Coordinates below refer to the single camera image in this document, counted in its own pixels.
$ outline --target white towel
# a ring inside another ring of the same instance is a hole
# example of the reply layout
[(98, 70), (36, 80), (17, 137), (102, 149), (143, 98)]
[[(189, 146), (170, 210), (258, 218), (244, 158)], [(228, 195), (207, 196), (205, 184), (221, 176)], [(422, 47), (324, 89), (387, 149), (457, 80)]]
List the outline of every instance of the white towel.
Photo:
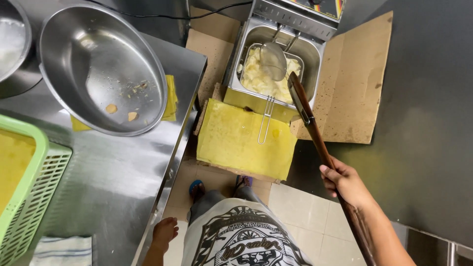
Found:
[(91, 266), (92, 237), (42, 237), (29, 266)]

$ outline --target power cord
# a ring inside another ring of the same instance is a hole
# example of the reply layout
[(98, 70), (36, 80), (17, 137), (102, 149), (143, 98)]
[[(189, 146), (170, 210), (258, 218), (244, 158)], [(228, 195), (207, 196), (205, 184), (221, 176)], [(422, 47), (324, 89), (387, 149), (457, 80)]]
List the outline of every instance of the power cord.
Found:
[(130, 17), (135, 17), (135, 18), (170, 18), (170, 19), (196, 19), (196, 18), (203, 18), (205, 16), (208, 16), (208, 15), (211, 15), (213, 13), (217, 13), (217, 12), (220, 12), (224, 9), (227, 9), (227, 8), (231, 8), (231, 7), (237, 7), (237, 6), (243, 6), (243, 5), (249, 5), (251, 3), (253, 3), (253, 1), (248, 1), (248, 2), (242, 2), (242, 3), (235, 3), (235, 4), (231, 4), (231, 5), (227, 5), (227, 6), (224, 6), (222, 8), (219, 8), (215, 11), (212, 11), (212, 12), (209, 12), (209, 13), (206, 13), (206, 14), (203, 14), (203, 15), (200, 15), (200, 16), (196, 16), (196, 17), (174, 17), (174, 16), (168, 16), (168, 15), (133, 15), (133, 14), (129, 14), (129, 13), (126, 13), (126, 12), (123, 12), (123, 11), (120, 11), (118, 9), (115, 9), (115, 8), (112, 8), (110, 6), (107, 6), (105, 4), (102, 4), (98, 1), (95, 1), (95, 0), (84, 0), (84, 1), (88, 1), (88, 2), (92, 2), (92, 3), (95, 3), (97, 5), (101, 5), (103, 6), (104, 8), (106, 9), (110, 9), (112, 11), (115, 11), (115, 12), (118, 12), (122, 15), (127, 15), (127, 16), (130, 16)]

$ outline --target hand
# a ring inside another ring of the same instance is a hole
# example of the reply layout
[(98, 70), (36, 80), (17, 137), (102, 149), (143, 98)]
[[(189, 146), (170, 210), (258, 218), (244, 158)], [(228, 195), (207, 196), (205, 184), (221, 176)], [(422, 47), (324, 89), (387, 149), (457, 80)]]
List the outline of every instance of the hand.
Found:
[(153, 241), (151, 248), (162, 254), (166, 253), (169, 248), (169, 242), (177, 236), (179, 227), (177, 225), (177, 218), (168, 217), (162, 219), (153, 230)]
[(343, 199), (358, 210), (375, 202), (373, 196), (359, 178), (355, 168), (342, 163), (333, 156), (330, 157), (336, 171), (325, 165), (319, 167), (324, 186), (329, 195), (336, 197), (335, 189), (337, 189)]

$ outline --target green plastic basket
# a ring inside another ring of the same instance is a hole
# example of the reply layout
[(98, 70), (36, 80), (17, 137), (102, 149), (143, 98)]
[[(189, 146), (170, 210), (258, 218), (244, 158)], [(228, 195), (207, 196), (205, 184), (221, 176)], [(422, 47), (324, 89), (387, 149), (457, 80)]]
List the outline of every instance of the green plastic basket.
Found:
[(28, 249), (72, 150), (49, 142), (46, 134), (32, 124), (8, 116), (0, 115), (0, 129), (36, 141), (35, 153), (0, 216), (0, 266), (7, 266)]

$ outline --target yellow sheet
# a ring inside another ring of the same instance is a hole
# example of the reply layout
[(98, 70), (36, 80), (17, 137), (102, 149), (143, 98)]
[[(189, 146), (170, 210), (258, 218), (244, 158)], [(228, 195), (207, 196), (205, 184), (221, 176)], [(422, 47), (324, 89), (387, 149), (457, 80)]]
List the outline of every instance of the yellow sheet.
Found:
[(271, 119), (263, 145), (263, 116), (209, 99), (197, 144), (197, 159), (286, 180), (297, 138), (289, 126)]
[(0, 215), (36, 150), (33, 138), (0, 129)]
[[(176, 103), (177, 103), (177, 95), (174, 85), (174, 76), (173, 75), (166, 75), (166, 83), (167, 83), (167, 102), (166, 102), (166, 109), (164, 110), (163, 121), (176, 121)], [(83, 124), (81, 121), (77, 120), (72, 115), (70, 116), (70, 121), (72, 122), (72, 130), (74, 131), (82, 131), (82, 130), (89, 130), (90, 127)]]

